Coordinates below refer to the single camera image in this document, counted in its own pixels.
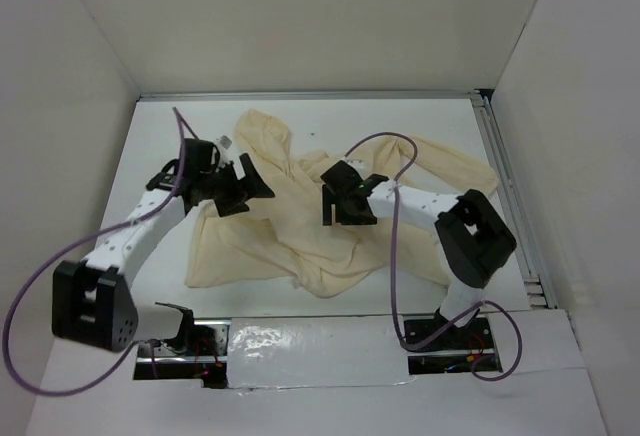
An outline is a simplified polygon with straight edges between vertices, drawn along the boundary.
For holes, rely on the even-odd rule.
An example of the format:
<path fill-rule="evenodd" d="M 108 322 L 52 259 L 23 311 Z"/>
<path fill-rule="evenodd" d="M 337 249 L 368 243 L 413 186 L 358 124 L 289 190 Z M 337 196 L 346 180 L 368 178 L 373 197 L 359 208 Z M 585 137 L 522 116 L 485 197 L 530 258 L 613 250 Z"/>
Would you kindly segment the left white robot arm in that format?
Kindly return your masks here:
<path fill-rule="evenodd" d="M 250 156 L 232 156 L 227 137 L 187 138 L 177 158 L 146 184 L 122 228 L 84 258 L 53 272 L 54 336 L 119 353 L 134 339 L 139 314 L 131 294 L 138 272 L 164 237 L 203 201 L 221 217 L 244 213 L 252 199 L 274 197 Z"/>

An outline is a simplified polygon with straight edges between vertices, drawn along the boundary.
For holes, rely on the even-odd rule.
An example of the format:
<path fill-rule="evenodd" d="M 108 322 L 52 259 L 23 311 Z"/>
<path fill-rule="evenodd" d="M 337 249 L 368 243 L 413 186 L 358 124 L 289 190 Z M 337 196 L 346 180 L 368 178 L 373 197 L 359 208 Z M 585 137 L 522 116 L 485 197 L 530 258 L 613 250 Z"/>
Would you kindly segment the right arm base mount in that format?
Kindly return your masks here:
<path fill-rule="evenodd" d="M 407 357 L 410 375 L 469 373 L 477 360 L 478 373 L 502 371 L 486 317 L 476 317 L 464 328 L 447 330 L 426 349 L 412 351 Z"/>

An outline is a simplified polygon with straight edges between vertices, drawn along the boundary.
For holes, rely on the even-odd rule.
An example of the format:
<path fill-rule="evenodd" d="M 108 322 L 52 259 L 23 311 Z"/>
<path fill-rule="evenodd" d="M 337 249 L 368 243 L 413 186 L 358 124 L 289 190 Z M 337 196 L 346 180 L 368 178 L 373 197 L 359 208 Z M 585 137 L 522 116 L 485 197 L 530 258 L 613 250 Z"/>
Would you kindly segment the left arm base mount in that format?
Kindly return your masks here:
<path fill-rule="evenodd" d="M 228 387 L 227 365 L 231 322 L 197 318 L 190 308 L 156 302 L 180 314 L 177 329 L 168 337 L 143 343 L 136 355 L 136 381 L 193 380 L 208 389 Z"/>

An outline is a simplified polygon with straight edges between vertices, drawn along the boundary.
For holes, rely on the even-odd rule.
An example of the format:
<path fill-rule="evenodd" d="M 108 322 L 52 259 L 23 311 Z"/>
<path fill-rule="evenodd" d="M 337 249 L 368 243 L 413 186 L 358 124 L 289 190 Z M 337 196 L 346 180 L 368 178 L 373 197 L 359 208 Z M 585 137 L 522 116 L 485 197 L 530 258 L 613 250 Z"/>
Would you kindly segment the cream yellow jacket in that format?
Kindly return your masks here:
<path fill-rule="evenodd" d="M 415 165 L 464 192 L 489 196 L 499 185 L 487 164 L 451 147 L 410 136 L 417 144 Z M 339 156 L 314 150 L 291 155 L 289 127 L 258 110 L 242 114 L 234 142 L 249 154 L 274 191 L 273 199 L 249 201 L 250 211 L 219 217 L 213 203 L 200 205 L 191 241 L 185 285 L 209 288 L 246 280 L 291 277 L 319 298 L 331 298 L 387 265 L 391 221 L 374 226 L 323 226 L 321 174 Z M 393 177 L 409 159 L 409 142 L 391 136 L 364 143 L 354 156 L 368 169 Z M 398 266 L 422 279 L 448 286 L 450 270 L 441 262 L 433 230 L 401 223 Z"/>

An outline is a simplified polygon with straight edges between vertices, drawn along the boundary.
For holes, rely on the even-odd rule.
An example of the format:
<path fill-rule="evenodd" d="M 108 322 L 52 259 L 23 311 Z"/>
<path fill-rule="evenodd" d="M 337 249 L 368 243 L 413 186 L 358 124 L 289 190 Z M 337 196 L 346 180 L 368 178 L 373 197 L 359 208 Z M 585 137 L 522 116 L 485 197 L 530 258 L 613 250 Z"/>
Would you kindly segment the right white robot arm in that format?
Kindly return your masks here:
<path fill-rule="evenodd" d="M 471 335 L 492 276 L 509 260 L 516 238 L 480 191 L 432 193 L 386 176 L 364 178 L 353 160 L 340 160 L 321 175 L 323 224 L 375 225 L 381 218 L 433 230 L 454 279 L 438 309 L 436 335 L 448 348 Z"/>

